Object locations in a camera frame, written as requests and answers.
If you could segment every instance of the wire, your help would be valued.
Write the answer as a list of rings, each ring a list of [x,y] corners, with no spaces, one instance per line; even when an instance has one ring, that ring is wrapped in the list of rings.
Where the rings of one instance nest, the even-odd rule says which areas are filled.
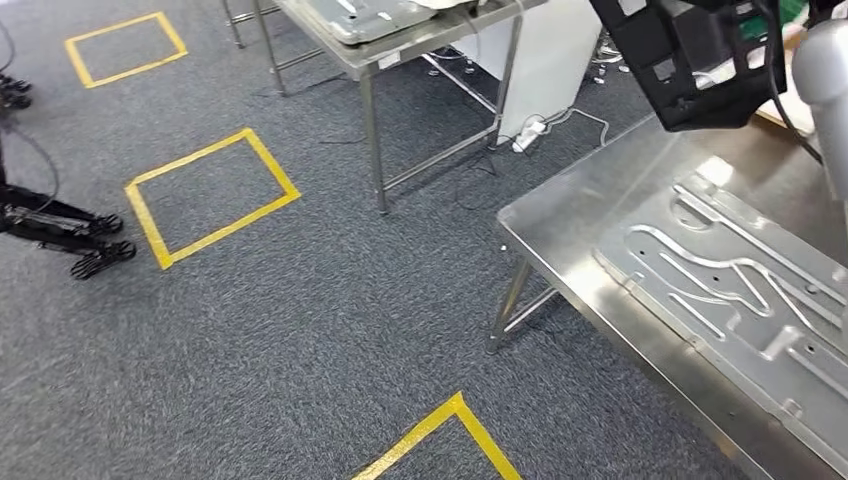
[[[572,108],[571,111],[574,112],[574,113],[579,113],[580,115],[583,115],[584,117],[588,118],[589,120],[594,120],[594,121],[600,123],[601,125],[603,125],[603,128],[601,128],[600,141],[601,141],[601,146],[605,147],[607,145],[607,132],[609,132],[609,122],[604,120],[603,118],[596,117],[594,115],[588,114],[588,113],[584,112],[583,110],[579,110],[577,108]]]
[[[467,23],[468,26],[471,27],[471,31],[474,32],[474,42],[477,44],[477,55],[474,56],[475,58],[474,60],[472,60],[472,62],[479,65],[480,59],[483,58],[483,42],[480,40],[480,31],[477,30],[476,26],[474,26],[474,22],[471,19],[470,13],[466,11],[465,15],[463,15],[462,18],[465,20],[465,23]]]
[[[361,136],[355,140],[320,140],[318,145],[354,145],[365,141],[365,136]]]
[[[9,59],[6,60],[6,63],[0,67],[0,72],[9,68],[9,65],[15,61],[15,55],[17,55],[17,51],[15,49],[15,40],[12,39],[12,35],[9,33],[9,29],[6,28],[6,25],[3,22],[0,22],[0,32],[3,32],[3,36],[6,37],[6,42],[9,44]]]
[[[44,150],[44,148],[42,148],[41,145],[38,144],[38,142],[30,138],[29,135],[15,128],[15,126],[12,125],[10,122],[6,122],[3,125],[3,128],[14,133],[18,137],[20,137],[21,140],[29,144],[29,146],[32,147],[32,149],[35,150],[36,153],[41,156],[41,158],[44,160],[44,163],[46,163],[47,166],[50,168],[50,174],[53,176],[53,193],[50,194],[47,200],[40,207],[36,208],[35,210],[29,210],[25,212],[23,215],[21,215],[15,220],[16,223],[20,223],[29,218],[30,216],[41,213],[45,208],[47,208],[48,205],[50,205],[56,200],[56,197],[59,196],[59,171],[56,169],[56,164],[53,163],[53,159],[50,158],[50,154],[48,154],[47,151]]]
[[[769,90],[774,106],[777,107],[777,111],[780,113],[780,118],[783,120],[783,123],[786,124],[786,128],[792,132],[792,135],[798,143],[801,144],[801,147],[817,162],[822,163],[821,153],[810,145],[810,142],[801,135],[801,132],[799,132],[795,127],[795,124],[792,123],[792,119],[789,118],[789,114],[787,114],[786,109],[783,108],[783,102],[780,100],[780,92],[777,90],[777,80],[775,79],[774,74],[774,49],[776,48],[777,39],[780,37],[780,22],[778,22],[777,18],[774,16],[774,12],[766,6],[763,0],[754,0],[754,6],[757,7],[757,10],[759,10],[762,16],[765,17],[766,23],[768,23],[769,26],[769,32],[766,35],[765,64],[768,72]]]
[[[453,50],[453,49],[451,47],[444,47],[444,48],[441,48],[440,50],[442,50],[443,52],[447,52],[447,51]],[[465,58],[465,55],[463,55],[461,53],[459,53],[457,55],[442,55],[441,53],[436,53],[435,50],[430,52],[430,56],[433,57],[433,58],[438,58],[439,60],[460,60],[462,58]]]

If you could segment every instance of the metal plate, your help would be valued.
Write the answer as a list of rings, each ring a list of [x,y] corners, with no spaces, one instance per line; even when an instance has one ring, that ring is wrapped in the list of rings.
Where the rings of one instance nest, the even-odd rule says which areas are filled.
[[[713,162],[720,171],[723,162]],[[836,234],[845,227],[833,228]],[[595,257],[848,476],[845,268],[699,174],[660,191],[607,230]]]

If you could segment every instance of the metal table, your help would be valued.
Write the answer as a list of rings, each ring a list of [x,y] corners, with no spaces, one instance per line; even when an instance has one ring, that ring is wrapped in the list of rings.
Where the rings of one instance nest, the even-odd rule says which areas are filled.
[[[368,146],[371,150],[372,183],[374,193],[377,197],[378,209],[380,213],[385,214],[388,213],[388,205],[386,203],[387,191],[465,148],[482,140],[491,139],[493,134],[497,134],[500,129],[506,94],[509,89],[512,65],[518,46],[518,37],[521,32],[521,14],[524,10],[536,7],[545,2],[546,0],[491,0],[485,6],[480,7],[476,16],[473,17],[469,16],[462,9],[446,10],[426,22],[373,42],[359,46],[349,46],[336,40],[328,31],[326,23],[310,14],[309,6],[303,0],[275,0],[275,3],[283,13],[312,38],[319,47],[282,63],[278,63],[275,58],[268,29],[265,25],[265,19],[261,14],[262,9],[259,5],[259,0],[253,0],[253,7],[254,17],[259,22],[267,48],[270,70],[274,77],[277,90],[282,95],[285,95],[285,87],[280,77],[280,71],[309,60],[321,53],[329,55],[345,73],[353,80],[359,82],[365,113],[365,133],[368,139]],[[514,18],[512,37],[504,67],[503,81],[501,81],[498,89],[497,103],[494,105],[483,95],[462,82],[458,77],[438,65],[435,59],[427,55],[428,52],[450,45],[467,35],[479,32],[490,25],[509,18]],[[403,173],[386,180],[383,176],[383,163],[380,154],[372,77],[382,70],[396,67],[421,56],[492,112],[495,118],[490,127],[433,155]]]
[[[842,478],[616,283],[593,255],[605,230],[714,155],[734,167],[723,189],[848,265],[841,204],[830,201],[821,167],[801,149],[753,127],[670,134],[649,117],[500,211],[498,223],[522,259],[488,350],[494,353],[535,308],[562,294],[649,378],[667,387],[748,475]],[[513,314],[532,270],[551,288]]]

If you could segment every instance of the yellow tape square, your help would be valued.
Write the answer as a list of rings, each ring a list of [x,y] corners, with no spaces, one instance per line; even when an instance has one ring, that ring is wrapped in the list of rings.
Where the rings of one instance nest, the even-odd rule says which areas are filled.
[[[515,470],[515,467],[509,463],[506,455],[498,448],[495,441],[492,440],[492,437],[489,436],[489,432],[486,431],[486,428],[483,427],[483,424],[477,420],[477,417],[474,416],[474,413],[468,408],[468,405],[465,404],[465,400],[462,398],[462,392],[457,392],[456,395],[451,397],[447,402],[443,403],[439,408],[435,409],[433,413],[427,415],[424,420],[418,423],[412,430],[409,431],[400,441],[395,444],[394,447],[389,449],[382,457],[380,457],[376,462],[372,463],[365,470],[359,472],[353,480],[374,480],[380,475],[383,474],[389,467],[395,464],[400,458],[407,453],[421,440],[424,440],[424,437],[430,435],[435,431],[439,426],[443,423],[447,422],[449,418],[456,415],[457,418],[462,422],[465,426],[465,429],[471,435],[471,438],[477,443],[483,453],[489,457],[489,461],[492,462],[492,465],[495,467],[495,470],[501,474],[505,480],[521,480],[521,475],[518,474],[518,471]]]
[[[162,239],[162,235],[159,233],[159,229],[156,227],[156,223],[153,221],[153,216],[150,215],[150,210],[147,208],[147,204],[144,203],[144,199],[141,196],[141,192],[138,189],[139,184],[142,182],[146,182],[152,178],[158,177],[164,173],[170,172],[176,168],[182,167],[184,165],[188,165],[189,163],[205,157],[210,153],[221,150],[225,147],[228,147],[240,140],[247,140],[247,143],[253,148],[256,154],[262,159],[262,162],[268,167],[268,170],[271,172],[271,175],[274,176],[274,179],[277,180],[277,183],[280,185],[280,188],[283,189],[283,196],[274,200],[273,202],[265,205],[264,207],[258,208],[245,215],[244,217],[236,220],[232,224],[223,227],[221,229],[216,230],[215,232],[210,233],[209,235],[201,238],[200,240],[183,247],[176,252],[168,251],[168,247],[165,245],[165,241]],[[183,157],[179,160],[175,160],[171,163],[163,165],[157,169],[151,170],[147,173],[143,173],[138,177],[134,178],[124,189],[127,193],[127,197],[129,197],[130,204],[135,210],[135,214],[138,217],[139,223],[141,223],[141,227],[144,230],[144,234],[147,236],[147,241],[150,243],[150,248],[153,250],[153,255],[156,257],[156,260],[159,262],[159,266],[162,267],[162,270],[166,270],[174,262],[182,260],[189,255],[196,253],[198,250],[208,247],[209,245],[217,242],[218,240],[226,237],[227,235],[250,225],[256,220],[268,215],[269,213],[282,208],[289,203],[293,202],[300,198],[300,192],[294,186],[294,184],[289,180],[289,177],[286,176],[286,173],[283,172],[283,169],[280,168],[280,165],[274,160],[274,157],[271,156],[271,152],[265,147],[259,137],[256,136],[256,133],[250,129],[245,128],[244,130],[238,132],[237,134],[225,138],[220,142],[214,143],[203,150],[192,153],[187,157]]]
[[[163,58],[162,60],[150,62],[146,65],[133,68],[132,70],[127,70],[126,72],[112,75],[111,77],[103,78],[100,80],[92,79],[91,73],[88,71],[88,68],[86,68],[85,63],[82,61],[82,56],[80,56],[79,50],[77,50],[76,43],[87,38],[96,37],[104,33],[113,32],[115,30],[128,27],[130,25],[135,25],[137,23],[146,22],[148,20],[156,20],[157,22],[159,22],[159,26],[162,27],[162,30],[165,32],[165,35],[167,35],[168,38],[171,40],[171,43],[174,44],[176,52],[169,57]],[[185,43],[183,43],[182,39],[180,39],[180,36],[177,35],[176,30],[174,30],[174,27],[171,25],[171,22],[168,21],[163,12],[151,13],[150,15],[144,15],[142,17],[134,18],[132,20],[127,20],[126,22],[121,22],[117,25],[112,25],[111,27],[101,28],[100,30],[95,30],[93,32],[69,38],[65,40],[65,49],[68,51],[68,56],[71,58],[71,63],[73,64],[74,69],[77,71],[77,75],[80,77],[80,81],[83,85],[85,85],[85,88],[99,87],[101,85],[106,85],[107,83],[111,83],[122,78],[127,78],[130,75],[135,75],[136,73],[146,72],[147,70],[151,70],[168,62],[173,62],[174,60],[188,54],[188,51],[186,51],[185,48]]]

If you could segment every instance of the black cable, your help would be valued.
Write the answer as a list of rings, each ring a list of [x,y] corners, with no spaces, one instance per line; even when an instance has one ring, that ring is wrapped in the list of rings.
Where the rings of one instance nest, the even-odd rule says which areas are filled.
[[[29,146],[32,147],[32,149],[35,150],[36,153],[41,156],[41,158],[44,160],[44,163],[46,163],[47,166],[50,168],[50,173],[53,176],[53,193],[40,207],[36,208],[35,210],[25,212],[23,215],[21,215],[18,219],[15,220],[17,223],[20,223],[32,215],[37,215],[41,213],[41,211],[43,211],[45,208],[47,208],[48,205],[50,205],[51,203],[53,203],[54,200],[56,200],[56,197],[59,196],[59,171],[56,169],[56,164],[53,163],[53,159],[50,158],[50,154],[48,154],[47,151],[44,150],[41,145],[38,144],[38,142],[36,142],[28,135],[15,128],[15,126],[12,125],[10,122],[6,122],[3,125],[3,128],[5,130],[8,130],[9,132],[14,133],[18,137],[20,137],[21,140],[29,144]]]
[[[12,62],[15,61],[15,55],[17,55],[17,51],[15,49],[15,41],[12,39],[12,35],[9,33],[9,29],[6,28],[6,25],[3,22],[0,22],[0,32],[3,32],[3,36],[6,37],[6,42],[9,44],[9,59],[6,60],[6,63],[0,67],[0,72],[3,72]]]
[[[319,140],[318,145],[355,145],[365,141],[365,135],[356,140]]]
[[[795,124],[792,123],[792,119],[789,118],[789,114],[786,113],[786,109],[783,108],[783,102],[780,100],[780,92],[777,91],[777,80],[774,74],[774,49],[777,48],[777,39],[780,38],[780,21],[774,15],[774,12],[766,6],[764,0],[754,0],[754,6],[757,7],[757,10],[760,11],[763,17],[766,19],[766,23],[768,24],[768,33],[766,35],[766,70],[768,72],[768,81],[769,81],[769,91],[771,93],[771,99],[774,102],[774,106],[777,107],[778,113],[780,113],[780,118],[783,120],[783,123],[786,125],[786,128],[792,132],[792,135],[801,145],[801,147],[810,154],[817,162],[822,163],[821,153],[818,152],[810,142],[801,135],[801,132],[795,127]]]

